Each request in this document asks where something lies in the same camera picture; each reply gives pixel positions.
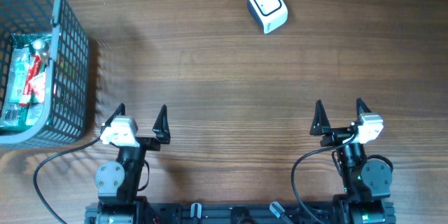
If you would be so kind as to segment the green 3M gloves package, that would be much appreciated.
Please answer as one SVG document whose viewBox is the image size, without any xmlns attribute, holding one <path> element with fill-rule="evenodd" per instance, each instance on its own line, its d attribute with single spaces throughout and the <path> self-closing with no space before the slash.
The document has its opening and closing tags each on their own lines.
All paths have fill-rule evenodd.
<svg viewBox="0 0 448 224">
<path fill-rule="evenodd" d="M 10 69 L 8 72 L 8 82 L 6 85 L 6 98 L 5 104 L 1 112 L 1 129 L 6 131 L 23 132 L 34 126 L 43 112 L 43 103 L 31 103 L 28 107 L 20 107 L 19 103 L 13 103 L 10 101 L 11 88 L 13 82 L 13 51 L 17 48 L 28 48 L 31 56 L 36 55 L 35 50 L 32 48 L 32 42 L 38 38 L 52 39 L 50 33 L 40 34 L 13 34 L 12 35 L 12 56 L 10 62 Z M 34 59 L 30 60 L 31 66 L 34 63 Z M 47 66 L 42 63 L 41 72 L 45 72 L 45 96 L 46 96 L 46 68 Z"/>
</svg>

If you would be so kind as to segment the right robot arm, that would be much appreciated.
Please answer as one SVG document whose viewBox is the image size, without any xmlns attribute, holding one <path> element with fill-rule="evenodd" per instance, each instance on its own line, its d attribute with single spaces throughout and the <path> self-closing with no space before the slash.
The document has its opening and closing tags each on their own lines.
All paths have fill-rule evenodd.
<svg viewBox="0 0 448 224">
<path fill-rule="evenodd" d="M 364 145 L 374 141 L 384 121 L 360 98 L 357 119 L 347 127 L 331 127 L 322 101 L 316 102 L 310 134 L 322 136 L 322 147 L 334 147 L 332 159 L 342 178 L 344 194 L 332 199 L 330 223 L 395 223 L 391 196 L 393 164 L 382 155 L 365 154 Z"/>
</svg>

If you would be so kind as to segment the yellow liquid clear bottle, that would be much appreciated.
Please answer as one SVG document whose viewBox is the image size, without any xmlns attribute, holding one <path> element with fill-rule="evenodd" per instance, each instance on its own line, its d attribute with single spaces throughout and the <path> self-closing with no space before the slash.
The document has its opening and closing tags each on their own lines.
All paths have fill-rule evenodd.
<svg viewBox="0 0 448 224">
<path fill-rule="evenodd" d="M 51 38 L 38 38 L 31 45 L 36 54 L 40 57 L 42 63 L 46 66 L 50 64 L 51 57 Z"/>
</svg>

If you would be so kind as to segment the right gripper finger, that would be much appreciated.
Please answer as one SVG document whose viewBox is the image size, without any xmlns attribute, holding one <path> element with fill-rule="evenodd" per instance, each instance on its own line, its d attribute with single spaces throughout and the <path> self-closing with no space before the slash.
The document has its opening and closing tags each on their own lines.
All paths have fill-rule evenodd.
<svg viewBox="0 0 448 224">
<path fill-rule="evenodd" d="M 309 134 L 312 136 L 321 136 L 329 134 L 331 126 L 326 115 L 326 111 L 323 107 L 322 101 L 319 99 L 316 101 L 314 119 L 312 121 Z"/>
<path fill-rule="evenodd" d="M 357 116 L 367 115 L 371 113 L 371 110 L 367 107 L 365 102 L 361 98 L 357 98 L 356 100 L 356 113 Z"/>
</svg>

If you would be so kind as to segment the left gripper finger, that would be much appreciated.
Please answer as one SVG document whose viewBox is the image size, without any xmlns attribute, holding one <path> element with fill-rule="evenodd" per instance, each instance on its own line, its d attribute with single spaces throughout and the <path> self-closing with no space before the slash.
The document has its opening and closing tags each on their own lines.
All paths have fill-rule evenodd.
<svg viewBox="0 0 448 224">
<path fill-rule="evenodd" d="M 124 116 L 125 115 L 125 105 L 123 103 L 120 103 L 117 107 L 117 109 L 112 113 L 112 115 L 101 125 L 102 128 L 109 127 L 113 121 L 114 118 L 117 116 Z"/>
<path fill-rule="evenodd" d="M 156 137 L 170 137 L 169 124 L 167 119 L 167 106 L 162 105 L 152 131 Z"/>
</svg>

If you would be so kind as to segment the red sachet packet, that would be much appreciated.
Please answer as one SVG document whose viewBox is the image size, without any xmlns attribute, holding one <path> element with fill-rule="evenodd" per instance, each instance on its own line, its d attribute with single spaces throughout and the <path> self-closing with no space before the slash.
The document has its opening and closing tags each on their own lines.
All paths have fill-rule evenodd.
<svg viewBox="0 0 448 224">
<path fill-rule="evenodd" d="M 41 72 L 42 59 L 39 55 L 32 55 L 34 63 L 27 72 L 26 81 L 19 101 L 20 107 L 28 107 L 31 103 L 43 103 L 45 100 L 45 77 Z"/>
</svg>

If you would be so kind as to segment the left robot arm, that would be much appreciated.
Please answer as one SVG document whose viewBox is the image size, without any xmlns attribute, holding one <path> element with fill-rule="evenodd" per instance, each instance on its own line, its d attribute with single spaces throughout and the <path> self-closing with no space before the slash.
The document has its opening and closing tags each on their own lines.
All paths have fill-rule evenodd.
<svg viewBox="0 0 448 224">
<path fill-rule="evenodd" d="M 105 162 L 97 169 L 94 182 L 99 202 L 85 211 L 85 223 L 159 223 L 160 218 L 151 208 L 147 197 L 138 192 L 141 173 L 148 169 L 148 151 L 159 151 L 162 144 L 169 144 L 171 134 L 167 119 L 167 106 L 162 105 L 152 131 L 155 136 L 137 136 L 135 119 L 125 114 L 120 104 L 113 115 L 101 126 L 100 141 L 118 148 L 114 161 Z"/>
</svg>

